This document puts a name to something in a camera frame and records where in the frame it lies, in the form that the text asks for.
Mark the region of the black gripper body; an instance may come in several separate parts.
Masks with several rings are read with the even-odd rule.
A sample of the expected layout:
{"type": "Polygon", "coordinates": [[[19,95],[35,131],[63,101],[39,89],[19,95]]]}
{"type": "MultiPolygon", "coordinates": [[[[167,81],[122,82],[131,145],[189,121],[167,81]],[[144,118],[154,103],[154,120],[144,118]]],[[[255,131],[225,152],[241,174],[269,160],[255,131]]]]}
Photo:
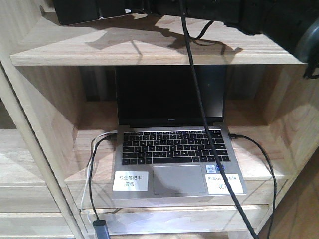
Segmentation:
{"type": "MultiPolygon", "coordinates": [[[[183,0],[185,17],[238,23],[240,0],[183,0]]],[[[151,0],[150,9],[159,15],[181,16],[178,0],[151,0]]]]}

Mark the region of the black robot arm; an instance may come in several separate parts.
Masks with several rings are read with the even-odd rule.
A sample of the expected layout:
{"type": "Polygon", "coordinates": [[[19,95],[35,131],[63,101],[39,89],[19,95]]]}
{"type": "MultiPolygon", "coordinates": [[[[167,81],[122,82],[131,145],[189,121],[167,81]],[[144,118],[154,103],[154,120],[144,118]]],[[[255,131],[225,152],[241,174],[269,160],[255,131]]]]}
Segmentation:
{"type": "Polygon", "coordinates": [[[317,0],[150,0],[160,15],[223,22],[247,35],[263,34],[302,63],[319,62],[317,0]]]}

